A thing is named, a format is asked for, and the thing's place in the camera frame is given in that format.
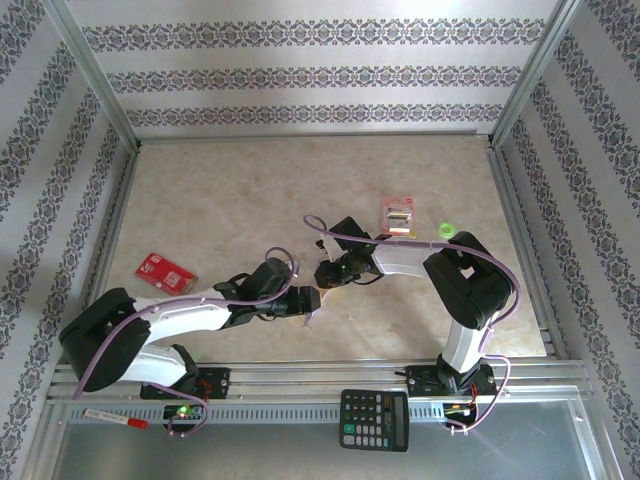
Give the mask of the aluminium mounting rail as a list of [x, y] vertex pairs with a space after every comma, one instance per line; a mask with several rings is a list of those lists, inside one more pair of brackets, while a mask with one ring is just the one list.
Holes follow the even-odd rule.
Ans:
[[[344, 362], [232, 362], [227, 400], [236, 403], [273, 401], [328, 403], [347, 388], [404, 390], [409, 360]], [[520, 393], [557, 393], [576, 389], [590, 397], [593, 387], [580, 360], [522, 357], [511, 361], [507, 398]]]

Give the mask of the black desk calculator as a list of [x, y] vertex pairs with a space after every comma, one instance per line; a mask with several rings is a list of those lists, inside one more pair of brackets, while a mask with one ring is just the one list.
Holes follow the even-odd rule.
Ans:
[[400, 452], [409, 449], [408, 395], [401, 391], [343, 390], [339, 444], [350, 450]]

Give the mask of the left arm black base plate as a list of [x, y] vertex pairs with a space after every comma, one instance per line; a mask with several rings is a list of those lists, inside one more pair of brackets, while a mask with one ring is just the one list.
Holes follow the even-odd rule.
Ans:
[[[188, 372], [170, 389], [191, 395], [202, 400], [226, 399], [230, 386], [230, 370], [228, 368], [203, 367], [197, 373]], [[168, 393], [157, 387], [142, 385], [140, 398], [144, 400], [177, 399], [175, 394]]]

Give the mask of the aluminium side rail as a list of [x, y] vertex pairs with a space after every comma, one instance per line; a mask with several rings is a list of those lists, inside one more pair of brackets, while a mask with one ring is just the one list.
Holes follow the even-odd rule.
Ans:
[[553, 302], [547, 291], [534, 245], [531, 241], [517, 192], [513, 187], [506, 163], [492, 145], [486, 149], [494, 183], [505, 213], [506, 221], [515, 247], [528, 291], [528, 298], [536, 315], [547, 355], [557, 360], [570, 360]]
[[100, 235], [91, 257], [90, 269], [84, 282], [82, 307], [88, 307], [105, 290], [124, 212], [130, 195], [139, 150], [134, 149], [123, 163], [113, 185], [111, 197], [100, 228]]

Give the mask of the aluminium frame post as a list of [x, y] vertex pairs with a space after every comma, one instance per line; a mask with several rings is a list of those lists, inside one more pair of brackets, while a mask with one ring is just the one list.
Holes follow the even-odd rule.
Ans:
[[141, 143], [139, 136], [135, 133], [124, 107], [117, 98], [106, 73], [100, 66], [66, 0], [40, 0], [40, 2], [67, 45], [84, 78], [105, 109], [110, 122], [127, 144], [129, 151], [137, 153]]
[[540, 40], [527, 59], [515, 88], [508, 97], [502, 113], [489, 135], [489, 144], [493, 149], [500, 147], [509, 135], [533, 88], [546, 70], [555, 49], [583, 3], [584, 0], [557, 1], [542, 31]]

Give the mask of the grey metal shelf panel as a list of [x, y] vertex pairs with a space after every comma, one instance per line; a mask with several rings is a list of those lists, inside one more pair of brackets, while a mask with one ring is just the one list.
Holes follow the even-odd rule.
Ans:
[[177, 440], [159, 425], [70, 424], [71, 410], [33, 480], [624, 480], [575, 399], [503, 403], [457, 435], [420, 405], [405, 453], [342, 448], [338, 424], [209, 424]]

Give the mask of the pink battery blister pack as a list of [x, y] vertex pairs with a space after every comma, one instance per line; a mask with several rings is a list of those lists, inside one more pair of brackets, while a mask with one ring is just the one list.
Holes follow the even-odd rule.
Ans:
[[380, 209], [381, 232], [386, 235], [416, 238], [414, 201], [410, 197], [383, 197]]

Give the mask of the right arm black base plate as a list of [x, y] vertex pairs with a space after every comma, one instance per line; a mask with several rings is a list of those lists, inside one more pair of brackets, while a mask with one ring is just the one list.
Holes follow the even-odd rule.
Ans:
[[480, 395], [497, 393], [493, 369], [482, 363], [463, 374], [442, 365], [411, 365], [405, 377], [410, 397], [469, 396], [472, 386]]

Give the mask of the white marker with red cap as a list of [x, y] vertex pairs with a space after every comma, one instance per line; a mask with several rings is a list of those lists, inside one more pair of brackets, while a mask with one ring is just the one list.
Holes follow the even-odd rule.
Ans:
[[146, 420], [138, 419], [138, 418], [122, 415], [122, 414], [117, 414], [113, 412], [107, 412], [103, 410], [88, 408], [83, 411], [83, 415], [93, 420], [101, 420], [101, 421], [116, 423], [119, 425], [125, 425], [128, 427], [141, 429], [141, 430], [146, 429], [148, 426], [148, 422]]

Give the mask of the red card packet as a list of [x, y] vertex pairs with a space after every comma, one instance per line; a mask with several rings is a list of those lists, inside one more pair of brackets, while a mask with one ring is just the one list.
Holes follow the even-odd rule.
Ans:
[[135, 271], [135, 276], [170, 296], [187, 294], [199, 277], [155, 252]]

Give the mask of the aluminium back rail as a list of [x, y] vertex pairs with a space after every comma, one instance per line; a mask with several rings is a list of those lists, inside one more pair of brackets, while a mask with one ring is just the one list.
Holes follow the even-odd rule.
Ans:
[[435, 138], [435, 137], [464, 137], [480, 138], [488, 143], [492, 135], [477, 133], [472, 130], [436, 130], [436, 131], [358, 131], [358, 132], [310, 132], [289, 133], [276, 135], [235, 135], [235, 136], [195, 136], [195, 137], [149, 137], [139, 140], [140, 146], [173, 145], [173, 144], [212, 144], [212, 143], [251, 143], [271, 141], [302, 141], [339, 138]]

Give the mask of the lilac paper sheet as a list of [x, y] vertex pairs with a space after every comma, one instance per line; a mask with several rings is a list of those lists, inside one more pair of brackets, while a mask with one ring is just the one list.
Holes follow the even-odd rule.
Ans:
[[320, 306], [316, 310], [314, 310], [313, 312], [308, 313], [308, 314], [305, 315], [305, 319], [304, 319], [304, 323], [303, 323], [303, 327], [304, 328], [309, 328], [310, 327], [311, 321], [312, 321], [314, 315], [316, 313], [318, 313], [319, 309], [321, 308], [322, 302], [324, 301], [324, 298], [326, 297], [327, 293], [328, 293], [328, 290], [326, 290], [326, 289], [320, 289], [319, 290]]

